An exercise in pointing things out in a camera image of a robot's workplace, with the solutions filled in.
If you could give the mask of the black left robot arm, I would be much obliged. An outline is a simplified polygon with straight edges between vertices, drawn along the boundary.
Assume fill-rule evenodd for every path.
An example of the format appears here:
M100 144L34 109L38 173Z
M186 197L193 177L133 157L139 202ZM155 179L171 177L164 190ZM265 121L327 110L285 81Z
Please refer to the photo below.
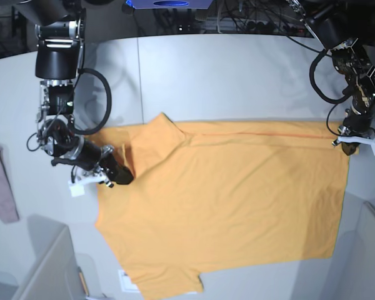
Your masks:
M375 46L375 1L290 1L289 5L324 48L309 68L312 88L333 106L352 101L342 124L332 132L333 146L341 146L350 156L366 144L375 155L375 65L365 49ZM328 54L347 82L339 99L326 96L315 80L316 67Z

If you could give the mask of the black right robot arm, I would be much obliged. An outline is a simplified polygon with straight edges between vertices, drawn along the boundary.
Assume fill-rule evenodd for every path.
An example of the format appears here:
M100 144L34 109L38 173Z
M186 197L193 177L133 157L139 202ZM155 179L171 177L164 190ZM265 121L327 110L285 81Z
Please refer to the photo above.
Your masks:
M38 149L52 157L51 164L72 166L71 182L92 181L111 188L130 184L131 170L117 162L112 145L97 146L87 139L107 123L112 109L111 88L97 70L84 66L86 10L80 1L20 1L14 7L35 25L35 75L41 80L39 111L34 134ZM106 93L103 119L92 129L75 126L74 95L83 74L98 78Z

